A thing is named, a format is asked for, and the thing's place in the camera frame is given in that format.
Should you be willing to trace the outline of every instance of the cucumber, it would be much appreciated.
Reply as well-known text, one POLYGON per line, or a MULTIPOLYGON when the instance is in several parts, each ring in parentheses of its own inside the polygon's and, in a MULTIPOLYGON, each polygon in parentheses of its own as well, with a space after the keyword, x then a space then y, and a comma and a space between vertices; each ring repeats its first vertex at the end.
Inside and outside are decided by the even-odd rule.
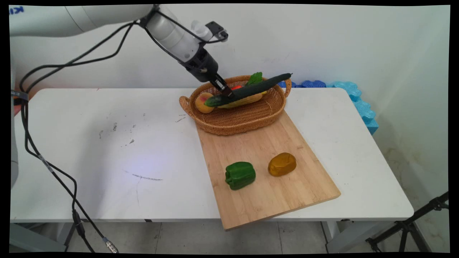
POLYGON ((272 78, 262 81, 260 83, 251 84, 250 86, 242 87, 233 91, 233 97, 229 98, 222 94, 214 95, 204 102, 204 105, 208 107, 218 107, 226 105, 228 103, 238 101, 240 99, 246 98, 248 96, 255 95, 257 93, 262 93, 276 86, 279 82, 285 81, 290 78, 291 73, 284 73, 272 78))

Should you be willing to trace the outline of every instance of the tiled floor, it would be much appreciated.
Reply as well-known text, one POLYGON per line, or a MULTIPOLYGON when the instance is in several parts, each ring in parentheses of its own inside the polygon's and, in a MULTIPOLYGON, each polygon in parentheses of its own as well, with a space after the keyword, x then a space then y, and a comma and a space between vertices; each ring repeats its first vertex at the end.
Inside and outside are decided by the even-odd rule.
MULTIPOLYGON (((219 220, 168 223, 96 223, 120 252, 158 254, 295 254, 327 253, 320 222, 259 222, 225 232, 219 220)), ((89 223, 86 238, 96 252, 108 252, 89 223)), ((46 232, 46 224, 35 232, 46 232)), ((379 244, 383 252, 397 252, 400 234, 379 244)), ((407 252, 417 247, 409 236, 407 252)), ((68 252, 88 252, 74 232, 68 252)), ((10 252, 20 252, 10 246, 10 252)), ((348 252, 372 252, 363 242, 348 252)))

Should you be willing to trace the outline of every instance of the white table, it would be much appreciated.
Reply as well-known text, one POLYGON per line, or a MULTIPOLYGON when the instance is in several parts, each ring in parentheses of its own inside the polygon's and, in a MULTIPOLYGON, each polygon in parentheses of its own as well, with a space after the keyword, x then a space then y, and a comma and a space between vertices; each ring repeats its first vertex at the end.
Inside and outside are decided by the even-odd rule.
MULTIPOLYGON (((45 89, 29 104, 29 130, 42 155, 76 179, 94 221, 219 219, 195 123, 179 105, 193 90, 45 89)), ((294 88, 285 110, 341 196, 272 220, 326 221, 329 252, 339 252, 413 215, 344 90, 294 88), (339 233, 333 222, 342 219, 362 222, 339 233)), ((23 147, 20 114, 15 126, 19 177, 10 223, 72 222, 71 197, 23 147)))

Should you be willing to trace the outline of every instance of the fake vegetable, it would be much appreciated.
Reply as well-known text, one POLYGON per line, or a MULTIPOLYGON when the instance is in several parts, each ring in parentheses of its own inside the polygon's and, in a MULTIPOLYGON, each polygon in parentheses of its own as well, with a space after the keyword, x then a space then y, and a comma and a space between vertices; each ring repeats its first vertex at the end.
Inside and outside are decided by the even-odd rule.
POLYGON ((225 177, 231 190, 237 190, 255 181, 255 170, 249 162, 236 162, 226 167, 225 177))
POLYGON ((204 105, 204 102, 206 102, 206 100, 208 98, 212 97, 212 96, 213 96, 212 93, 209 93, 209 92, 201 93, 195 100, 196 109, 199 112, 204 113, 204 114, 212 112, 214 107, 208 107, 208 106, 204 105))
POLYGON ((246 86, 255 83, 260 83, 261 81, 263 81, 262 72, 254 73, 250 76, 249 81, 246 83, 246 86))
POLYGON ((248 96, 247 98, 243 98, 238 101, 234 101, 231 103, 228 103, 223 106, 219 106, 219 108, 234 108, 234 107, 239 107, 245 104, 250 104, 259 101, 263 97, 263 93, 258 93, 252 96, 248 96))
POLYGON ((268 165, 268 171, 272 176, 282 176, 292 172, 297 167, 295 157, 287 152, 275 156, 268 165))
POLYGON ((262 93, 276 86, 279 82, 289 79, 290 76, 291 76, 291 73, 284 73, 284 74, 272 77, 270 79, 267 79, 265 81, 261 81, 256 84, 234 90, 233 91, 234 96, 232 98, 229 98, 222 94, 214 95, 208 98, 206 102, 204 103, 204 105, 208 107, 219 107, 219 106, 223 106, 223 105, 226 105, 234 101, 241 100, 248 96, 255 95, 257 93, 262 93))

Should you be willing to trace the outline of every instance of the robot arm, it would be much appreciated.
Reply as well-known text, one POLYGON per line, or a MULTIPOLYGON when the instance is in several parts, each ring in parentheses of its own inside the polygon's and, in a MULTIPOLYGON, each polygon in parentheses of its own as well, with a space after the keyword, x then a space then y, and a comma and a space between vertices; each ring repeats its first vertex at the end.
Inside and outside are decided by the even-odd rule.
MULTIPOLYGON (((67 37, 107 24, 141 20, 150 36, 180 59, 187 71, 201 82, 209 81, 222 94, 232 96, 231 89, 217 74, 217 62, 203 48, 205 42, 155 11, 178 21, 165 5, 9 6, 10 36, 67 37)), ((194 21, 192 27, 204 40, 227 36, 215 22, 200 26, 194 21)))

